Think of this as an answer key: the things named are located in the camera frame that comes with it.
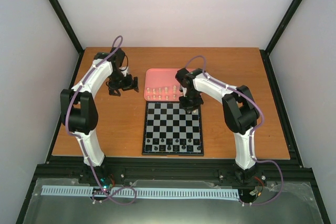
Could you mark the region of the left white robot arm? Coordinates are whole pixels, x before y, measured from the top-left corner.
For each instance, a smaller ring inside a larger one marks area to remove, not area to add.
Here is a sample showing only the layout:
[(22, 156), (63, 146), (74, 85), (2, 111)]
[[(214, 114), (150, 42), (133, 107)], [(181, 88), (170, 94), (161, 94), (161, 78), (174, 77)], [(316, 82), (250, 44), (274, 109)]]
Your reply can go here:
[(138, 78), (129, 73), (128, 66), (122, 66), (125, 59), (128, 57), (121, 48), (97, 53), (84, 77), (60, 94), (61, 122), (67, 133), (77, 139), (84, 163), (94, 167), (91, 178), (100, 184), (108, 180), (109, 170), (102, 166), (105, 155), (96, 133), (99, 116), (95, 96), (103, 84), (112, 96), (119, 97), (120, 91), (139, 91)]

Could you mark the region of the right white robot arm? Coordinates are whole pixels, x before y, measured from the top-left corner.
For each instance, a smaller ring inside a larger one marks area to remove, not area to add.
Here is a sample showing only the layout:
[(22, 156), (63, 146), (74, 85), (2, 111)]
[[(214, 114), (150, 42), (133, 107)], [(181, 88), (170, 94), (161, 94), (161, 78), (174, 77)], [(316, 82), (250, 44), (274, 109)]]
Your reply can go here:
[(203, 93), (222, 105), (225, 124), (233, 132), (235, 139), (234, 176), (239, 184), (247, 184), (256, 172), (254, 131), (260, 117), (260, 110), (249, 88), (228, 85), (200, 68), (191, 72), (182, 68), (177, 71), (175, 78), (183, 92), (179, 103), (187, 113), (204, 104)]

